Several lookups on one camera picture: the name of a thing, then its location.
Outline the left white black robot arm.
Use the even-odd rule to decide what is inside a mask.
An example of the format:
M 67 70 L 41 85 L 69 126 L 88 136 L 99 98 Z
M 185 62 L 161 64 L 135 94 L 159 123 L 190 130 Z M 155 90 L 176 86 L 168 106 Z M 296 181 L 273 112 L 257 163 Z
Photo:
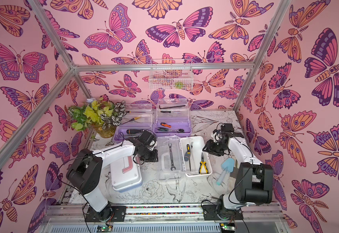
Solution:
M 129 137 L 120 144 L 105 149 L 82 149 L 69 168 L 66 178 L 95 212 L 103 213 L 109 209 L 109 202 L 99 188 L 102 170 L 129 156 L 138 156 L 142 162 L 155 161 L 158 158 L 157 150 L 154 149 L 155 143 L 156 135 L 152 131 L 144 130 L 139 136 Z

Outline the white clear-lid toolbox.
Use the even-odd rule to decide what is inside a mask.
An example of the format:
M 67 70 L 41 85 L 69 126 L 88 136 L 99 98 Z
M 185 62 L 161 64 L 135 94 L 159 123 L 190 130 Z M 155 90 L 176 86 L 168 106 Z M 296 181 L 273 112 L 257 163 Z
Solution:
M 187 178 L 205 179 L 213 173 L 209 154 L 203 151 L 201 136 L 165 136 L 157 141 L 158 179 L 160 181 Z

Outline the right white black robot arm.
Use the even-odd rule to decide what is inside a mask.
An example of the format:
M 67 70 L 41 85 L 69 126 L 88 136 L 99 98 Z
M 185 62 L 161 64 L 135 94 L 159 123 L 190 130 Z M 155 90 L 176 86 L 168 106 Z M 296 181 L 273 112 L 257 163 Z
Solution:
M 222 123 L 219 129 L 215 129 L 202 152 L 215 156 L 231 152 L 235 157 L 228 158 L 222 164 L 222 173 L 217 179 L 217 185 L 222 183 L 226 174 L 231 174 L 238 166 L 234 187 L 229 194 L 221 195 L 213 204 L 219 218 L 233 219 L 237 214 L 241 214 L 242 207 L 272 202 L 272 166 L 255 157 L 247 146 L 244 135 L 235 132 L 231 123 Z

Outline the blue white toolbox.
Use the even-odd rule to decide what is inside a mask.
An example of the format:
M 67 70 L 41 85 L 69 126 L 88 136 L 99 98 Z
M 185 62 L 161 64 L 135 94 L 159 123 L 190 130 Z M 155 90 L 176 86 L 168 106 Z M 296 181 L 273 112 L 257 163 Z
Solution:
M 139 164 L 133 156 L 124 157 L 110 164 L 112 187 L 117 192 L 126 192 L 142 185 Z

